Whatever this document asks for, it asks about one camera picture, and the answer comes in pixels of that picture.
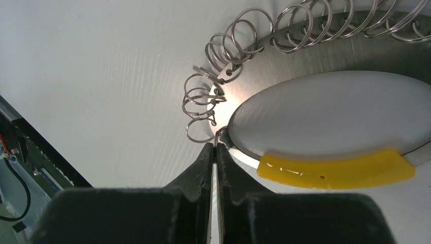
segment yellow plastic grip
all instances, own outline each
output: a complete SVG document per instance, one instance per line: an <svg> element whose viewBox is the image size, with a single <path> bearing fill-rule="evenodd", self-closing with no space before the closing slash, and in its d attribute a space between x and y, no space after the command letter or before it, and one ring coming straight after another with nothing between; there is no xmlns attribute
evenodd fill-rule
<svg viewBox="0 0 431 244"><path fill-rule="evenodd" d="M265 154L259 163L260 177L278 183L314 189L376 187L410 179L415 168L394 149L353 159L308 162L280 159Z"/></svg>

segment metal wire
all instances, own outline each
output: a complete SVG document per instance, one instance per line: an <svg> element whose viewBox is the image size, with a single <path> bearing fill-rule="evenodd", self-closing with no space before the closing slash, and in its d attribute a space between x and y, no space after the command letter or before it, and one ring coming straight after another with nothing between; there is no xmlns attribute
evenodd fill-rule
<svg viewBox="0 0 431 244"><path fill-rule="evenodd" d="M291 13L290 19L288 21L287 26L290 26L293 22L294 17L298 13L298 10L302 9L305 11L305 21L308 21L308 25L302 28L303 38L301 40L296 40L293 38L292 33L287 32L286 38L290 43L290 46L281 45L275 38L270 39L271 45L280 53L293 53L303 48L310 48L319 43L326 43L333 41L335 39L343 39L350 38L358 33L363 33L366 37L370 38L383 38L386 36L392 36L398 41L402 41L405 43L422 43L431 41L431 32L425 36L422 34L418 26L416 24L415 18L420 14L421 10L425 7L429 0L421 0L420 3L403 19L399 20L396 23L393 23L392 26L389 23L394 13L396 12L397 7L399 6L401 0L392 0L391 7L385 12L385 14L376 19L377 10L381 9L385 3L388 3L389 0L369 0L372 4L370 11L366 18L362 20L360 24L353 24L352 20L355 14L355 4L353 0L343 0L344 12L348 12L349 15L344 19L344 24L341 26L339 30L336 32L334 30L330 30L332 24L332 16L333 9L331 4L333 0L303 0L300 4L296 4L293 6L289 6L285 8L281 14L275 19L275 24L271 16L262 9L250 8L245 9L227 26L224 33L216 33L214 34L209 42L205 46L205 56L209 62L209 65L214 71L209 71L202 67L193 67L193 70L196 72L186 79L184 82L184 98L182 101L182 110L183 112L190 117L192 120L186 126L186 135L193 142L197 143L206 143L214 138L217 140L217 136L210 136L205 140L197 140L194 139L189 134L190 126L197 121L209 121L213 126L217 125L214 108L220 103L224 102L226 99L223 97L222 90L216 88L213 90L213 95L210 95L210 88L205 87L192 87L190 89L187 88L187 84L190 79L194 77L204 77L208 79L212 85L216 87L223 86L226 83L225 80L219 79L219 73L224 70L224 68L229 65L232 66L232 69L227 70L226 72L234 72L236 69L240 68L242 64L246 61L250 60L254 55L259 55L259 52L264 51L263 46L257 46L258 40L258 32L256 27L248 20L243 19L243 16L249 12L259 12L265 15L269 22L269 34L274 33L282 18ZM312 14L312 10L318 3L323 4L322 16L327 15L326 21L319 23L319 28L321 32L317 34L312 34L314 26L314 17ZM250 30L252 31L253 44L248 48L243 49L238 40L235 37L236 27L239 23L245 23ZM417 37L414 38L406 38L400 36L397 32L407 25L412 24L413 34ZM229 50L226 46L227 41L231 42L235 48L234 51ZM198 95L191 95L193 91L200 91ZM194 104L197 107L197 111L189 111L186 109L187 104ZM199 107L204 106L205 109L203 111L198 111Z"/></svg>

